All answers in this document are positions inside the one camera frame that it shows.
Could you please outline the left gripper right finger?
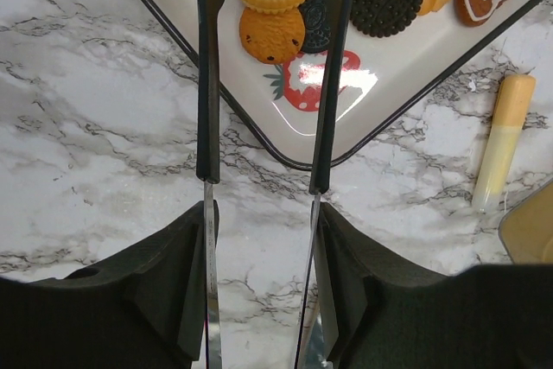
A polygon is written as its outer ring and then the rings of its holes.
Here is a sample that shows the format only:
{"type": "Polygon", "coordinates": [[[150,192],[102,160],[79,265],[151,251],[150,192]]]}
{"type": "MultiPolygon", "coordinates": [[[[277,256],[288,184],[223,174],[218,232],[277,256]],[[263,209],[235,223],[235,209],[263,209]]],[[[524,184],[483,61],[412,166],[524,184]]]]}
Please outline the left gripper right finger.
{"type": "Polygon", "coordinates": [[[317,285],[337,368],[549,368],[552,269],[481,264],[445,276],[321,205],[317,285]]]}

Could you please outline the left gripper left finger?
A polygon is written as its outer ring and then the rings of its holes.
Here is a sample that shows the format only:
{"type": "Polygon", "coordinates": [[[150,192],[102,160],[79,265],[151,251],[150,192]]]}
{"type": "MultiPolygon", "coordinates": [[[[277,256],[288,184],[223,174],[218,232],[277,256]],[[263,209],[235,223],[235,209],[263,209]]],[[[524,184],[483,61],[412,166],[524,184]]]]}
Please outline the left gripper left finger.
{"type": "Polygon", "coordinates": [[[4,368],[189,368],[205,318],[203,206],[69,276],[1,281],[4,368]]]}

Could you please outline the metal tweezers black tips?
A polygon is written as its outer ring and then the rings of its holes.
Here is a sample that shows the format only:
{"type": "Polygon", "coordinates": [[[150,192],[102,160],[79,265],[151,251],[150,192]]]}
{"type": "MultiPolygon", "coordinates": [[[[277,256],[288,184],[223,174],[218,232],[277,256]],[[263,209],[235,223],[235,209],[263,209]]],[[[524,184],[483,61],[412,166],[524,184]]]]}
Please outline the metal tweezers black tips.
{"type": "MultiPolygon", "coordinates": [[[[225,0],[197,0],[199,21],[198,127],[196,175],[204,183],[206,268],[206,365],[223,366],[216,265],[217,209],[213,195],[219,183],[219,42],[218,15],[225,0]]],[[[328,191],[336,110],[346,32],[353,0],[329,0],[331,37],[321,85],[309,192],[314,201],[310,227],[317,229],[321,196],[328,191]]]]}

